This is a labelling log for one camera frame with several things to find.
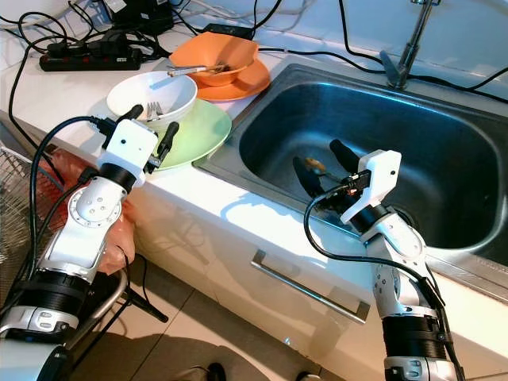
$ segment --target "metal handle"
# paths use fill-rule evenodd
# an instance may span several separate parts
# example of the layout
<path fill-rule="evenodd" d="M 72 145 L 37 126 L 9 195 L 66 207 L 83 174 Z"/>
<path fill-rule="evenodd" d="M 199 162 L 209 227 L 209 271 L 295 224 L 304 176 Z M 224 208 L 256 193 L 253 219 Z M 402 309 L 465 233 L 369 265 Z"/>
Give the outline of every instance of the metal handle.
<path fill-rule="evenodd" d="M 258 270 L 264 272 L 265 274 L 271 276 L 272 278 L 278 279 L 281 282 L 285 283 L 288 286 L 293 287 L 295 290 L 302 292 L 303 294 L 311 297 L 312 299 L 324 304 L 325 306 L 331 308 L 335 312 L 345 316 L 356 323 L 365 324 L 368 316 L 368 311 L 371 306 L 366 302 L 360 301 L 356 312 L 351 311 L 349 308 L 341 306 L 340 304 L 334 302 L 326 298 L 325 296 L 317 293 L 316 291 L 311 290 L 308 287 L 303 286 L 301 283 L 295 282 L 293 279 L 287 278 L 285 275 L 269 268 L 268 266 L 263 264 L 263 259 L 266 256 L 266 252 L 262 250 L 258 250 L 254 255 L 254 258 L 251 260 L 251 265 Z"/>

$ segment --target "fork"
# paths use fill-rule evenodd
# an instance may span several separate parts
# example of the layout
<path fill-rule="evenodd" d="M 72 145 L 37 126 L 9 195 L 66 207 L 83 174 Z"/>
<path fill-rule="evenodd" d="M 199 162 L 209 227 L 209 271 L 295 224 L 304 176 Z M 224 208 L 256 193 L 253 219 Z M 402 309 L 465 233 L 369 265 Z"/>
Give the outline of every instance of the fork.
<path fill-rule="evenodd" d="M 148 121 L 155 121 L 163 114 L 162 108 L 158 102 L 148 102 L 146 105 L 146 114 Z"/>

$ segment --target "wire rack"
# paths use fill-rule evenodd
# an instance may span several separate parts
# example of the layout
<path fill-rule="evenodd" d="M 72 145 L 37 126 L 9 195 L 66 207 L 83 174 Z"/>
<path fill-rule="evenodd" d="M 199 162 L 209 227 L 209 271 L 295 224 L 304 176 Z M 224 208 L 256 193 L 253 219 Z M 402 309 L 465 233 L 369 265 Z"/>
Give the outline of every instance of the wire rack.
<path fill-rule="evenodd" d="M 30 249 L 29 180 L 32 162 L 0 146 L 0 306 Z M 40 226 L 63 188 L 39 167 L 37 173 L 37 225 Z M 40 243 L 40 254 L 53 232 L 65 224 L 63 211 L 55 214 Z"/>

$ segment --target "floor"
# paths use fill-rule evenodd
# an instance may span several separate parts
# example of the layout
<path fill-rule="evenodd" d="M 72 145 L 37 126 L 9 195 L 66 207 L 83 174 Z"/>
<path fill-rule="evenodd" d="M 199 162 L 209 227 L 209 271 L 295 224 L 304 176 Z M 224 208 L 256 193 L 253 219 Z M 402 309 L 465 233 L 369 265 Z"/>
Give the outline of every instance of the floor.
<path fill-rule="evenodd" d="M 131 268 L 132 287 L 141 294 L 143 261 L 137 258 Z M 160 322 L 129 306 L 71 381 L 170 381 L 184 369 L 216 361 L 224 366 L 228 381 L 293 381 L 301 371 L 320 374 L 327 381 L 341 380 L 151 263 L 146 288 L 150 302 L 169 321 Z"/>

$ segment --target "sink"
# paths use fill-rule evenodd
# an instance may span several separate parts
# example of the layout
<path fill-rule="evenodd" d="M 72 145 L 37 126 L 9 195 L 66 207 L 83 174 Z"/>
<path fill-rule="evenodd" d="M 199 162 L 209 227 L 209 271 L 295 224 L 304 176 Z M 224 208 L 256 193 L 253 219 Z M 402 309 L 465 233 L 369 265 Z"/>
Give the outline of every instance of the sink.
<path fill-rule="evenodd" d="M 303 211 L 310 197 L 293 157 L 313 157 L 342 178 L 333 139 L 358 156 L 401 152 L 385 203 L 423 236 L 432 267 L 508 302 L 507 131 L 505 117 L 291 64 L 233 121 L 225 144 L 196 165 Z"/>

